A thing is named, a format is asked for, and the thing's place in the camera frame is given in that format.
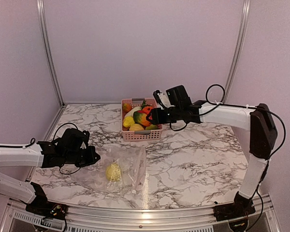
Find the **green fruit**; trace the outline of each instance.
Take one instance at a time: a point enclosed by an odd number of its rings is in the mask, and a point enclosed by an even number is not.
[[[157,126],[157,125],[150,125],[150,126],[148,126],[148,127],[146,127],[145,128],[145,130],[158,130],[159,129],[159,127]]]

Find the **mango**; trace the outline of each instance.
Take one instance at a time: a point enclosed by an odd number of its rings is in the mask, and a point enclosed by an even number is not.
[[[145,127],[150,126],[150,122],[146,120],[147,114],[142,113],[142,112],[134,112],[133,113],[133,119],[136,123],[139,123]]]
[[[134,107],[132,110],[130,110],[130,111],[125,115],[125,117],[129,117],[129,116],[132,116],[132,117],[133,117],[133,113],[134,113],[135,111],[138,111],[138,110],[142,110],[142,108],[141,108],[140,106],[136,106],[136,107]]]

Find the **yellow ball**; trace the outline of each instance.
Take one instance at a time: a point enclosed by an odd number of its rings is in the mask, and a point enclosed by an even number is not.
[[[114,162],[109,165],[105,170],[105,176],[108,181],[116,182],[121,179],[121,169],[120,166]]]

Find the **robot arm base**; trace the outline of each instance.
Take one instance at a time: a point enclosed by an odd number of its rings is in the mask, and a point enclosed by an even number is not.
[[[238,192],[235,195],[233,203],[220,204],[214,207],[214,216],[217,221],[240,218],[255,212],[256,209],[252,200],[242,197]]]
[[[26,211],[44,216],[45,218],[55,218],[64,220],[68,206],[61,203],[49,202],[40,185],[31,182],[35,190],[36,197],[27,204]]]

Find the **plastic basket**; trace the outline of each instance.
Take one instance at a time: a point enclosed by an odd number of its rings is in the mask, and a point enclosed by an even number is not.
[[[132,108],[136,106],[141,106],[142,102],[146,100],[146,104],[151,105],[156,108],[157,103],[154,98],[133,98],[133,99],[123,99],[121,101],[121,134],[124,141],[148,141],[148,140],[159,140],[162,134],[162,125],[158,124],[158,130],[140,130],[140,131],[129,131],[122,125],[123,119],[126,115],[122,110],[122,105],[129,103]]]

